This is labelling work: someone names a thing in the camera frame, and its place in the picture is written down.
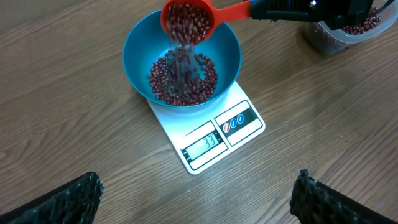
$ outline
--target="measuring cup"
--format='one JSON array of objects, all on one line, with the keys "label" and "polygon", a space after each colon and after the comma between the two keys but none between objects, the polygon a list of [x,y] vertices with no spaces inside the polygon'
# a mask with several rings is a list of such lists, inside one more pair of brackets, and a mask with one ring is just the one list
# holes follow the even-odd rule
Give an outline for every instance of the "measuring cup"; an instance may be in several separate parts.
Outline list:
[{"label": "measuring cup", "polygon": [[224,9],[216,9],[213,6],[213,3],[211,0],[167,0],[166,3],[164,4],[162,8],[162,14],[161,14],[161,24],[162,28],[166,33],[168,33],[167,27],[166,27],[166,15],[167,11],[169,10],[169,5],[177,3],[177,4],[193,4],[196,7],[199,7],[203,10],[205,10],[210,19],[211,19],[211,24],[209,25],[209,29],[206,32],[205,38],[202,40],[208,39],[213,31],[216,29],[218,25],[220,25],[223,22],[230,22],[230,21],[237,21],[241,19],[248,19],[250,18],[250,4],[251,1],[244,1],[229,7],[226,7]]}]

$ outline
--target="digital display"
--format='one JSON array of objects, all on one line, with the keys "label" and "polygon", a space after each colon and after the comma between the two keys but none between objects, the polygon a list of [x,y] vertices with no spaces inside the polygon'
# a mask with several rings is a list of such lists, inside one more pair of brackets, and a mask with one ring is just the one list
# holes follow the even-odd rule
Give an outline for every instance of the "digital display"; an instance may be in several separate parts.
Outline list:
[{"label": "digital display", "polygon": [[188,147],[186,150],[188,155],[191,157],[191,160],[194,160],[203,153],[209,151],[212,147],[218,145],[218,143],[219,142],[214,133],[211,133]]}]

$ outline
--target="wooden table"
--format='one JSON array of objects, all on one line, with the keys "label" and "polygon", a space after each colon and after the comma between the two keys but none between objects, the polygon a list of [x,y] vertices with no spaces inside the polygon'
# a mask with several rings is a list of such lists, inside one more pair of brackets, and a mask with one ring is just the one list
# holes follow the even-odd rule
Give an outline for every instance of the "wooden table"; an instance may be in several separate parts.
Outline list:
[{"label": "wooden table", "polygon": [[298,223],[308,168],[398,221],[398,24],[324,57],[299,22],[231,23],[267,129],[193,176],[122,66],[130,29],[163,2],[0,0],[0,214],[95,171],[95,223]]}]

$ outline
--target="blue button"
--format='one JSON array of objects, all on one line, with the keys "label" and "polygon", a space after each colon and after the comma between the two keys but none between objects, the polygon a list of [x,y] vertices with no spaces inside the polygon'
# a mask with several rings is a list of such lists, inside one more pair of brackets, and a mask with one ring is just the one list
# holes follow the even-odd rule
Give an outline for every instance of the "blue button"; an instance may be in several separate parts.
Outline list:
[{"label": "blue button", "polygon": [[229,122],[231,124],[231,128],[236,128],[236,125],[238,125],[238,122],[236,121],[236,119],[232,119],[231,122]]},{"label": "blue button", "polygon": [[243,121],[244,121],[243,115],[239,114],[238,115],[238,124],[243,123]]}]

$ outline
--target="kitchen scale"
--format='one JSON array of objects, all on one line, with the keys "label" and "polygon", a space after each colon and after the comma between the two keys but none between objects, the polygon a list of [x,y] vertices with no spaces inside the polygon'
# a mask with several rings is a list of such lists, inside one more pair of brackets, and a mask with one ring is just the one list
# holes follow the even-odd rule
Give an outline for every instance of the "kitchen scale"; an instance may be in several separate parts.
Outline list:
[{"label": "kitchen scale", "polygon": [[214,102],[173,109],[148,101],[190,174],[209,168],[266,129],[237,82]]}]

